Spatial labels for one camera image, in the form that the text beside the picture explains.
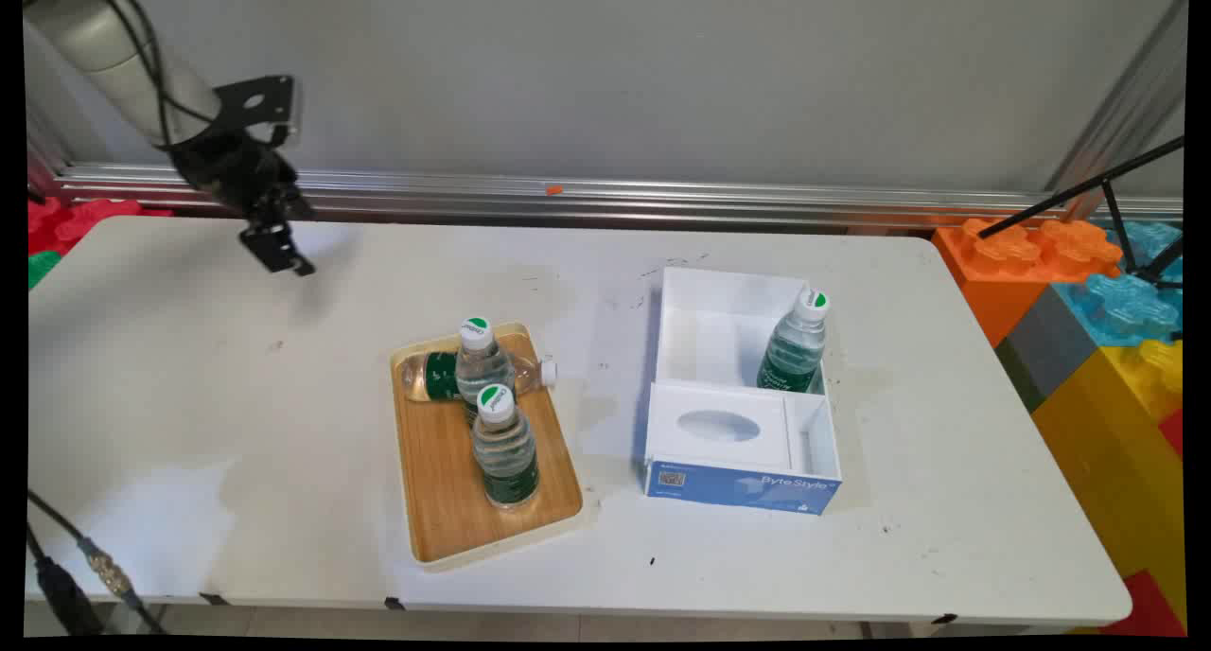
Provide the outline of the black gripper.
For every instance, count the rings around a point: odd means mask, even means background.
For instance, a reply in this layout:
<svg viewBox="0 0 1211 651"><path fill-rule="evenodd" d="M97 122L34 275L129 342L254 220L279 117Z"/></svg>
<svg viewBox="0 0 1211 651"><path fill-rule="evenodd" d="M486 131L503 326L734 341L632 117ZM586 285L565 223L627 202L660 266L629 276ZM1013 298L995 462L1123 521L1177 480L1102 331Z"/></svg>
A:
<svg viewBox="0 0 1211 651"><path fill-rule="evenodd" d="M276 146L246 129L207 129L170 146L168 159L194 189L249 223L239 242L270 273L315 273L289 227L289 220L314 220L315 211L300 192L297 171Z"/></svg>

